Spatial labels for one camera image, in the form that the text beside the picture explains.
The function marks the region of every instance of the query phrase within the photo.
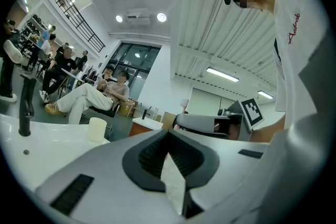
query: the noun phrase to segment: table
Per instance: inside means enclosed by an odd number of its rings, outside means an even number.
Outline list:
[[[153,131],[153,130],[160,130],[162,129],[163,123],[151,120],[148,118],[135,118],[132,120],[132,128],[130,131],[129,136],[134,136],[137,134]]]
[[[71,74],[71,73],[68,72],[67,70],[65,70],[65,69],[63,69],[63,68],[61,68],[61,70],[62,70],[65,74],[71,76],[72,78],[77,79],[78,81],[80,81],[80,82],[82,82],[82,83],[85,83],[83,80],[81,80],[80,78],[77,78],[74,74]]]

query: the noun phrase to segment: fluorescent light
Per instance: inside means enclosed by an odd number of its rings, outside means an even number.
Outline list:
[[[273,96],[270,96],[269,94],[263,92],[263,91],[258,91],[259,94],[261,94],[262,96],[265,96],[268,99],[273,99]]]
[[[226,74],[226,73],[220,72],[220,71],[218,71],[218,70],[216,70],[216,69],[213,69],[213,68],[211,68],[211,67],[208,67],[206,71],[207,71],[207,72],[210,72],[210,73],[212,73],[212,74],[221,76],[221,77],[223,77],[223,78],[229,79],[229,80],[234,81],[234,82],[239,81],[239,79],[237,79],[237,78],[235,78],[235,77],[232,77],[232,76],[230,76],[230,75],[228,75],[228,74]]]
[[[116,20],[121,23],[122,22],[122,17],[120,15],[117,15]]]
[[[158,16],[157,16],[157,18],[162,23],[167,20],[167,16],[164,13],[159,13]]]

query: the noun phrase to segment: white cup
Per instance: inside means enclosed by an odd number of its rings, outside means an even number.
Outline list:
[[[106,121],[99,118],[90,118],[89,122],[89,140],[102,142],[104,140]]]

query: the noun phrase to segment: ceiling beam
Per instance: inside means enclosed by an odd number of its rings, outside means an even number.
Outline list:
[[[174,5],[170,10],[169,20],[171,22],[171,46],[170,46],[170,77],[175,76],[177,69],[178,45],[181,35],[182,24],[182,0],[173,0]]]
[[[273,85],[271,85],[267,81],[263,80],[262,78],[258,77],[257,75],[253,74],[252,72],[250,72],[250,71],[248,71],[248,70],[246,70],[242,67],[239,67],[239,66],[235,65],[234,63],[231,63],[231,62],[229,62],[225,59],[222,59],[222,58],[219,58],[219,57],[213,57],[213,55],[207,54],[205,52],[202,52],[202,51],[199,51],[199,50],[194,50],[194,49],[183,47],[183,46],[179,46],[179,52],[182,53],[182,54],[187,54],[187,55],[190,55],[190,56],[197,57],[200,60],[208,61],[209,63],[213,63],[213,64],[221,66],[225,69],[233,70],[233,71],[237,72],[237,74],[246,76],[246,77],[254,80],[255,82],[257,82],[261,86],[265,87],[269,91],[275,90],[275,87],[273,87]]]

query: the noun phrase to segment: sneaker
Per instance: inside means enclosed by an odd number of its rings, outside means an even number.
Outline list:
[[[17,96],[15,94],[8,94],[8,95],[0,95],[0,100],[15,103],[17,101]]]
[[[44,104],[49,103],[49,95],[47,94],[47,92],[46,91],[39,91],[39,93],[40,93],[40,97],[42,99],[42,102]]]
[[[63,112],[59,111],[57,103],[47,104],[44,108],[51,115],[64,115]]]
[[[21,63],[23,60],[21,52],[9,40],[4,43],[4,50],[13,63]]]

